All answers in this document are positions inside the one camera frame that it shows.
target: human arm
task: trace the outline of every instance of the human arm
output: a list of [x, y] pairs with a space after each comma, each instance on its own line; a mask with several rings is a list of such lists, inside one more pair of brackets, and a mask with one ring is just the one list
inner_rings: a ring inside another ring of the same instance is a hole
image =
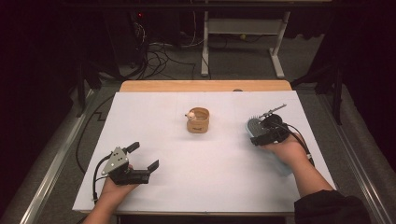
[[261, 148], [273, 151], [281, 161], [290, 167], [294, 173], [297, 189], [301, 197], [323, 189], [333, 190], [332, 186], [309, 162], [303, 147], [294, 136], [290, 135], [281, 143], [273, 143], [261, 146]]
[[294, 203], [297, 224], [371, 223], [362, 201], [354, 196], [345, 197], [334, 190], [309, 162], [305, 150], [294, 136], [262, 148], [273, 151], [294, 173], [302, 197]]
[[106, 178], [99, 200], [84, 224], [108, 224], [110, 218], [125, 197], [139, 185], [116, 185], [111, 178]]

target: wire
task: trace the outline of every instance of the wire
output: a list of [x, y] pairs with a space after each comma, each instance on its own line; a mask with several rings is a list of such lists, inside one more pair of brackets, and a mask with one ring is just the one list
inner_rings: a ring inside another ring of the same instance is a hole
[[297, 133], [303, 138], [304, 142], [303, 142], [294, 132], [292, 132], [291, 130], [289, 130], [289, 129], [283, 127], [282, 125], [277, 124], [277, 123], [274, 123], [274, 122], [271, 122], [271, 124], [274, 124], [275, 126], [277, 126], [277, 127], [281, 128], [281, 129], [287, 131], [287, 132], [290, 133], [293, 137], [295, 137], [295, 138], [297, 139], [297, 141], [300, 143], [300, 145], [303, 147], [303, 149], [304, 149], [304, 151], [305, 151], [305, 153], [306, 153], [306, 156], [308, 157], [308, 160], [311, 162], [311, 164], [312, 164], [313, 166], [315, 166], [314, 159], [312, 158], [311, 152], [309, 151], [308, 146], [307, 146], [306, 143], [305, 143], [305, 140], [304, 140], [304, 138], [303, 138], [303, 135], [302, 135], [296, 128], [294, 128], [293, 126], [291, 126], [291, 125], [289, 125], [289, 124], [286, 124], [286, 125], [290, 126], [291, 128], [293, 128], [294, 130], [296, 130]]
[[96, 175], [98, 173], [99, 167], [100, 165], [104, 162], [107, 161], [108, 159], [110, 159], [111, 154], [113, 154], [113, 152], [111, 152], [108, 156], [105, 156], [104, 158], [102, 158], [99, 163], [96, 165], [95, 168], [95, 172], [93, 173], [93, 181], [92, 181], [92, 197], [93, 197], [93, 202], [96, 204], [96, 202], [98, 201], [98, 194], [96, 193]]
[[97, 110], [98, 110], [102, 105], [104, 105], [108, 100], [110, 100], [110, 99], [113, 98], [113, 97], [114, 97], [114, 94], [111, 95], [110, 97], [106, 98], [101, 104], [99, 104], [99, 106], [96, 107], [96, 109], [93, 111], [93, 113], [91, 114], [90, 118], [88, 119], [87, 123], [85, 124], [84, 129], [82, 130], [82, 134], [81, 134], [81, 136], [80, 136], [79, 139], [78, 139], [78, 144], [77, 144], [77, 147], [76, 147], [76, 154], [75, 154], [75, 156], [76, 156], [76, 162], [77, 162], [78, 168], [79, 168], [79, 170], [80, 170], [83, 174], [85, 174], [85, 170], [84, 170], [84, 168], [82, 168], [82, 165], [81, 165], [81, 163], [79, 162], [79, 158], [78, 158], [78, 152], [79, 152], [79, 147], [80, 147], [80, 145], [81, 145], [82, 137], [84, 136], [84, 133], [85, 133], [85, 131], [86, 131], [87, 127], [88, 127], [88, 124], [90, 123], [90, 121], [91, 121], [93, 115], [99, 115], [99, 118], [98, 118], [97, 121], [105, 121], [105, 120], [106, 120], [106, 119], [102, 119], [102, 112], [97, 112]]
[[140, 43], [140, 46], [142, 46], [144, 43], [145, 43], [145, 39], [146, 39], [146, 31], [145, 31], [145, 28], [143, 28], [143, 26], [141, 25], [141, 24], [139, 24], [139, 23], [137, 23], [137, 22], [134, 22], [134, 25], [136, 25], [137, 26], [137, 28], [138, 28], [138, 33], [137, 33], [137, 36], [140, 36], [140, 31], [143, 31], [143, 34], [142, 34], [142, 43]]
[[99, 178], [97, 178], [97, 179], [95, 180], [95, 182], [98, 182], [98, 180], [105, 179], [105, 178], [108, 178], [108, 176], [99, 177]]
[[200, 42], [198, 42], [198, 43], [196, 43], [196, 44], [193, 44], [193, 45], [182, 45], [181, 47], [182, 48], [190, 48], [190, 47], [195, 47], [195, 46], [198, 46], [198, 45], [201, 45], [202, 43], [204, 43], [204, 39], [203, 40], [201, 40]]
[[195, 36], [196, 36], [196, 33], [197, 33], [197, 21], [196, 21], [196, 17], [195, 17], [195, 11], [192, 12], [192, 15], [194, 17], [194, 37], [192, 38], [191, 43], [188, 46], [186, 46], [186, 47], [189, 47], [189, 46], [191, 46], [194, 43]]
[[[194, 73], [194, 70], [195, 70], [196, 63], [183, 63], [183, 62], [180, 62], [180, 61], [177, 61], [177, 60], [171, 58], [168, 55], [168, 53], [166, 52], [166, 47], [165, 47], [165, 46], [169, 46], [169, 45], [165, 44], [164, 42], [162, 42], [162, 43], [155, 42], [155, 43], [150, 43], [149, 45], [151, 47], [158, 46], [159, 48], [155, 49], [155, 50], [149, 50], [148, 51], [148, 54], [153, 54], [154, 55], [154, 57], [148, 59], [148, 68], [150, 68], [153, 71], [149, 75], [142, 76], [141, 79], [148, 79], [148, 78], [156, 76], [158, 74], [162, 74], [165, 77], [169, 77], [169, 78], [171, 78], [173, 80], [176, 80], [176, 78], [170, 77], [170, 76], [168, 76], [168, 75], [163, 73], [163, 71], [166, 68], [166, 65], [169, 62], [185, 64], [185, 65], [191, 65], [192, 66], [191, 79], [193, 79], [193, 73]], [[157, 60], [158, 63], [156, 63], [156, 64], [151, 63], [153, 60]]]
[[207, 62], [206, 62], [204, 56], [201, 56], [201, 58], [202, 58], [202, 60], [204, 61], [204, 63], [206, 64], [206, 66], [207, 66], [207, 74], [209, 75], [209, 80], [212, 80], [212, 74], [211, 74], [211, 72], [210, 72], [209, 64], [207, 64]]

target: black sleeve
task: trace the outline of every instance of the black sleeve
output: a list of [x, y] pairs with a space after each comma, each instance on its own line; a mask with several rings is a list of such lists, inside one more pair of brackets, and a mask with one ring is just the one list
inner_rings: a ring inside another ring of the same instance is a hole
[[343, 196], [336, 190], [322, 190], [294, 203], [297, 224], [371, 223], [360, 199]]

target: table surface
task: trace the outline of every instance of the table surface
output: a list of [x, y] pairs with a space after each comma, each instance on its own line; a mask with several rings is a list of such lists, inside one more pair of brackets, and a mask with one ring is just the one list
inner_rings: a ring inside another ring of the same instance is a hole
[[120, 91], [291, 91], [286, 80], [139, 80], [125, 81]]
[[[287, 104], [277, 114], [298, 127], [317, 169], [334, 186], [298, 96], [288, 84], [283, 80], [123, 83], [73, 209], [92, 210], [92, 175], [97, 162], [115, 147], [138, 141], [141, 147], [128, 155], [135, 169], [146, 169], [156, 160], [160, 167], [151, 174], [149, 184], [128, 196], [118, 214], [292, 214], [293, 202], [299, 199], [293, 174], [285, 172], [272, 153], [254, 147], [245, 131], [249, 116]], [[187, 132], [184, 113], [196, 106], [211, 113], [207, 133]], [[102, 186], [98, 181], [98, 193]]]

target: wooden container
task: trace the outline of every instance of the wooden container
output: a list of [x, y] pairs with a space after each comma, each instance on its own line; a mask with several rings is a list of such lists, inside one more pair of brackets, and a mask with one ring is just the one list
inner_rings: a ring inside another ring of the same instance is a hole
[[202, 107], [195, 107], [190, 111], [194, 111], [195, 119], [187, 121], [187, 130], [190, 133], [206, 133], [209, 129], [209, 111]]

